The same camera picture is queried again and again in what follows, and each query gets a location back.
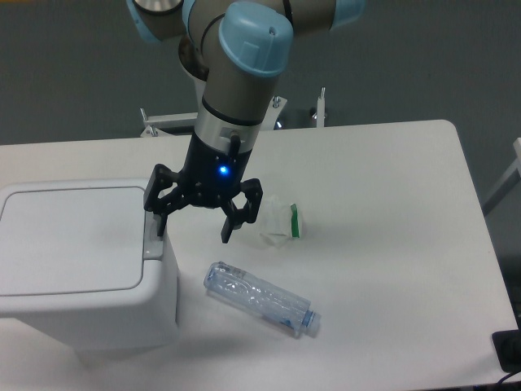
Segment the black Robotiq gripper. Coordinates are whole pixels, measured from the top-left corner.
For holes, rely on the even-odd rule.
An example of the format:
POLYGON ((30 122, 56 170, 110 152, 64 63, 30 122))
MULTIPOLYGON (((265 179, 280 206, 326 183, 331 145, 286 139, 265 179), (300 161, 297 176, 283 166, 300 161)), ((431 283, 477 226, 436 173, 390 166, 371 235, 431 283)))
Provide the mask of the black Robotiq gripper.
POLYGON ((226 141, 228 146, 220 151, 193 134, 181 172, 155 165, 144 193, 143 208, 159 217, 158 237, 164 236, 169 214, 187 205, 222 209, 226 215, 221 230, 223 244, 244 223, 256 221, 263 197, 261 181, 251 178, 242 182, 251 153, 239 150, 241 140, 237 133, 226 141), (234 203, 234 197, 240 193, 246 199, 242 208, 234 203))

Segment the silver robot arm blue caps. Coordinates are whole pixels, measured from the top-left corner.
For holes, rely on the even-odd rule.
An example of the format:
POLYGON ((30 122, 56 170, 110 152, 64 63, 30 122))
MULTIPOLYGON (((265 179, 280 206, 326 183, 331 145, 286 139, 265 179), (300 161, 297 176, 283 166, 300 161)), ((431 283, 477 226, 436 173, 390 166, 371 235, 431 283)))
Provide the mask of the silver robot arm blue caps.
POLYGON ((357 20, 363 1, 130 1, 138 33, 149 42, 186 37, 202 68, 204 92, 181 170, 152 171, 143 199, 163 235, 186 206, 220 209, 221 239, 253 223, 263 190, 245 179, 252 149, 287 67, 293 39, 357 20))

